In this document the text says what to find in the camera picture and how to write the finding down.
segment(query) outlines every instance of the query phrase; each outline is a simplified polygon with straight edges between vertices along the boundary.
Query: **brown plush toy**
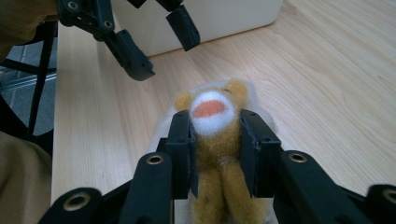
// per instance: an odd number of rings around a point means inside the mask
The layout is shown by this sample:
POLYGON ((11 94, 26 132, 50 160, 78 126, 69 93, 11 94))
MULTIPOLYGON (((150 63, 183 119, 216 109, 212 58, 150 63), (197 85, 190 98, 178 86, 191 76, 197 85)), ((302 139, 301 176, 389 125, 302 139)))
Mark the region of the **brown plush toy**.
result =
POLYGON ((248 102, 248 90, 233 79, 223 88, 181 93, 177 111, 190 110, 197 138, 196 169, 199 174, 198 198, 192 200, 195 223, 219 224, 227 219, 236 223, 263 223, 266 204, 250 198, 239 165, 240 110, 248 102))

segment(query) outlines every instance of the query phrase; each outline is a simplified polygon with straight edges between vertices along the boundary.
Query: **wood grain surface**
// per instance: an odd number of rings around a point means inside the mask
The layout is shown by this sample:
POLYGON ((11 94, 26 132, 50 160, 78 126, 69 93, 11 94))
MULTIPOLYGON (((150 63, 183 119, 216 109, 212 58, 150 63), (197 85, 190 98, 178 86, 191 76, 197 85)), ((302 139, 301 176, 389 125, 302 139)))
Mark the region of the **wood grain surface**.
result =
POLYGON ((396 185, 395 11, 392 0, 286 0, 269 26, 152 57, 157 75, 143 82, 61 26, 52 200, 130 180, 177 93, 231 77, 255 84, 283 147, 340 186, 396 185))

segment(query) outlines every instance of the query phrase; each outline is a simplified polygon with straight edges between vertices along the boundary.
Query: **black bracket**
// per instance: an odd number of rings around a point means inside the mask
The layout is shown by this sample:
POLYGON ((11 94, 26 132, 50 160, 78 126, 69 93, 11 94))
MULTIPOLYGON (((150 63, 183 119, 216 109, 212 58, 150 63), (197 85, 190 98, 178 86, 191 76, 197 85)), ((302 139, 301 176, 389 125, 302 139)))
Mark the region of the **black bracket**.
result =
MULTIPOLYGON (((146 0, 128 0, 141 7, 146 0)), ((184 50, 199 45, 200 36, 182 1, 158 0, 168 11, 166 18, 184 50)), ((97 41, 104 41, 120 66, 133 79, 142 81, 155 75, 149 58, 139 49, 126 30, 114 32, 110 0, 58 0, 58 15, 65 26, 77 26, 90 33, 97 41)))
MULTIPOLYGON (((366 197, 337 186, 308 154, 284 151, 262 118, 241 111, 241 169, 254 197, 273 198, 279 223, 396 223, 396 187, 371 186, 366 197)), ((196 140, 188 111, 174 115, 168 138, 142 157, 134 179, 102 196, 74 189, 40 223, 174 223, 175 199, 198 196, 196 140)))

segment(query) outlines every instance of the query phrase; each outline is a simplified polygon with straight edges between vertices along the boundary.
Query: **screw hole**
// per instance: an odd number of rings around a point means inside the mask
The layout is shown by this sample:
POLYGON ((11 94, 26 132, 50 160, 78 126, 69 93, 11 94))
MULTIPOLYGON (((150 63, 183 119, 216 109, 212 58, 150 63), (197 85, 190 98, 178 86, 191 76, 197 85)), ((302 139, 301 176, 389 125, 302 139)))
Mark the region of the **screw hole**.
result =
POLYGON ((295 162, 306 162, 306 161, 308 161, 308 159, 305 156, 303 156, 301 154, 298 154, 298 153, 291 153, 289 155, 289 159, 291 159, 292 161, 295 161, 295 162))
POLYGON ((157 164, 160 164, 161 162, 163 162, 163 157, 157 156, 157 155, 151 156, 151 157, 148 157, 146 162, 150 165, 157 165, 157 164))
POLYGON ((75 2, 68 2, 67 6, 70 7, 71 9, 73 9, 73 10, 78 9, 78 5, 75 2))
POLYGON ((87 205, 90 199, 91 196, 86 192, 73 194, 66 200, 66 202, 64 202, 64 210, 69 212, 76 211, 87 205))

